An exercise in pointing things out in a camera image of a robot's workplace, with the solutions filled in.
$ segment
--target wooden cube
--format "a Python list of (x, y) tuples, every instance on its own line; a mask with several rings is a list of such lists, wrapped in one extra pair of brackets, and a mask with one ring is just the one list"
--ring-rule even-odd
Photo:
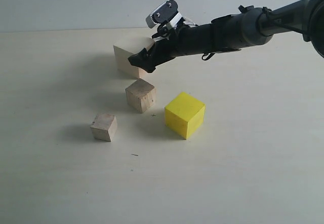
[(139, 53), (143, 48), (149, 50), (153, 44), (154, 40), (152, 38), (137, 33), (131, 33), (122, 37), (113, 45), (117, 68), (136, 79), (143, 78), (147, 72), (141, 68), (132, 66), (128, 58), (131, 55)]
[(156, 88), (143, 79), (137, 79), (125, 91), (128, 105), (140, 113), (144, 113), (155, 104)]
[(181, 92), (165, 107), (165, 124), (188, 139), (204, 121), (205, 104)]
[(111, 142), (117, 130), (116, 116), (97, 114), (90, 128), (95, 139)]

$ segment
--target small wooden cube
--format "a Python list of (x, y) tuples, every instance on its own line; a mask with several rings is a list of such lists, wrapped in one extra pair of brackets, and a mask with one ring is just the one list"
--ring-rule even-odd
[(205, 104), (181, 92), (165, 107), (165, 124), (188, 139), (204, 121)]
[(116, 116), (97, 114), (90, 128), (95, 139), (111, 142), (117, 130)]
[(125, 91), (128, 105), (140, 113), (144, 113), (155, 104), (156, 88), (143, 79), (137, 79)]
[(143, 78), (147, 72), (139, 67), (132, 66), (128, 58), (139, 53), (143, 48), (149, 50), (153, 44), (152, 38), (137, 33), (130, 33), (122, 37), (113, 45), (117, 68), (136, 79)]

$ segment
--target wooden block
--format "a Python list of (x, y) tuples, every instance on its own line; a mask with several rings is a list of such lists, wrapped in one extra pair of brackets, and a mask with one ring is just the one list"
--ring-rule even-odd
[(204, 121), (205, 104), (181, 92), (165, 107), (165, 124), (188, 139)]
[(140, 113), (144, 113), (155, 104), (156, 88), (143, 79), (137, 79), (125, 91), (128, 105)]
[(136, 79), (143, 78), (147, 72), (132, 66), (128, 58), (133, 54), (139, 53), (143, 48), (149, 50), (153, 44), (154, 40), (152, 38), (136, 33), (123, 37), (113, 45), (117, 68)]
[(90, 128), (95, 139), (111, 142), (117, 130), (116, 116), (98, 114), (93, 120)]

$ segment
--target table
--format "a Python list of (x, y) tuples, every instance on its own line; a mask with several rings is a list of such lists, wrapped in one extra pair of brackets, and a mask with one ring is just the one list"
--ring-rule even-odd
[[(1, 223), (323, 223), (324, 60), (311, 43), (286, 33), (179, 57), (144, 78), (157, 102), (139, 114), (113, 55), (128, 32), (154, 31), (0, 34)], [(164, 126), (182, 91), (206, 104), (188, 140)], [(116, 115), (112, 142), (93, 139), (97, 113)]]

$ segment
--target block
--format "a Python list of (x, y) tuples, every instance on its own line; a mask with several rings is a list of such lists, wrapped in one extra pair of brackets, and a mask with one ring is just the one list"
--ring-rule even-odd
[(156, 101), (156, 88), (143, 79), (137, 79), (125, 89), (128, 105), (144, 113)]
[(136, 79), (143, 78), (147, 72), (132, 66), (128, 58), (133, 54), (139, 53), (143, 48), (149, 50), (153, 44), (154, 40), (152, 38), (137, 33), (130, 33), (122, 37), (113, 45), (117, 68)]
[(117, 130), (116, 116), (97, 114), (90, 128), (95, 139), (111, 142)]
[(206, 105), (181, 92), (165, 107), (165, 124), (184, 139), (188, 139), (204, 122)]

